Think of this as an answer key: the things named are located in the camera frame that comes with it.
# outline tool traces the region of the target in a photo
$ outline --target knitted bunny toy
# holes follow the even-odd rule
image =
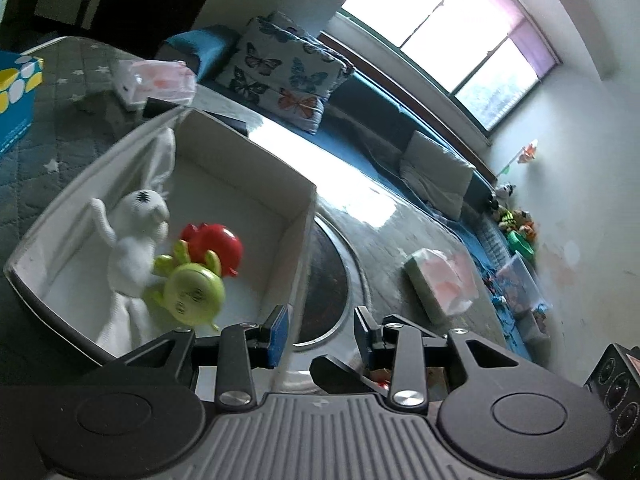
[[[107,266],[110,318],[96,343],[116,357],[155,337],[142,294],[151,279],[156,247],[169,230],[169,209],[160,192],[174,163],[175,137],[166,128],[156,138],[146,161],[142,179],[145,189],[124,196],[109,215],[102,200],[90,200],[96,230],[111,249]],[[137,342],[131,324],[138,330]]]

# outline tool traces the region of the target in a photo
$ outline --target window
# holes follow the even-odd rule
[[[342,13],[489,134],[556,60],[513,0],[347,0]]]

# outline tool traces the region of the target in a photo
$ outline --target speaker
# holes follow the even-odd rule
[[[614,427],[598,473],[606,480],[640,479],[640,348],[610,344],[584,387],[602,401]]]

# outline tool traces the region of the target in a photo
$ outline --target circular cap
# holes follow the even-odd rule
[[[616,367],[616,362],[613,357],[607,359],[607,362],[602,365],[600,369],[600,373],[598,374],[598,382],[600,384],[606,383],[613,374],[613,370]]]
[[[507,478],[563,478],[596,466],[613,426],[597,396],[533,364],[466,371],[437,420],[461,457]]]
[[[123,435],[142,426],[151,416],[151,405],[133,394],[104,394],[80,406],[78,424],[99,435]]]
[[[37,421],[34,440],[48,469],[70,478],[146,478],[191,449],[205,413],[184,386],[64,386]]]
[[[638,421],[638,404],[629,403],[618,415],[616,421],[616,436],[625,436],[636,425]]]
[[[604,404],[609,411],[615,410],[622,399],[625,398],[626,391],[629,389],[629,376],[626,372],[621,373],[611,383],[604,397]]]
[[[394,393],[394,401],[401,406],[418,406],[424,402],[424,397],[415,390],[400,390]]]
[[[221,393],[218,399],[227,406],[244,406],[251,401],[251,395],[239,390],[231,390]]]
[[[566,421],[562,404],[540,394],[505,396],[494,404],[492,412],[502,427],[523,435],[553,433]],[[525,416],[527,412],[535,416]]]

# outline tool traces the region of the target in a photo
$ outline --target pillow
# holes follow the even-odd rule
[[[475,169],[464,158],[421,132],[414,132],[400,160],[400,176],[407,185],[452,220],[460,219]]]
[[[338,80],[337,84],[335,85],[334,90],[338,88],[338,86],[340,86],[342,83],[344,83],[351,76],[351,74],[355,72],[356,69],[353,63],[351,63],[351,61],[349,61],[346,57],[344,57],[339,52],[336,52],[331,47],[326,46],[322,41],[318,40],[318,38],[314,38],[304,28],[294,23],[289,16],[286,16],[281,12],[275,11],[275,12],[272,12],[267,17],[267,19],[271,23],[273,23],[273,25],[275,25],[276,27],[283,28],[284,30],[290,32],[291,34],[296,35],[299,38],[302,38],[302,40],[307,40],[309,43],[311,43],[312,45],[315,45],[320,50],[335,57],[336,59],[339,59],[341,62],[344,63],[344,66],[346,68],[344,70],[344,73],[340,75],[341,77]]]
[[[263,18],[253,18],[238,41],[238,52],[216,81],[315,133],[324,102],[345,71],[343,62],[309,41]]]
[[[183,59],[201,81],[226,65],[238,38],[240,34],[224,25],[188,30],[164,40],[156,59]]]

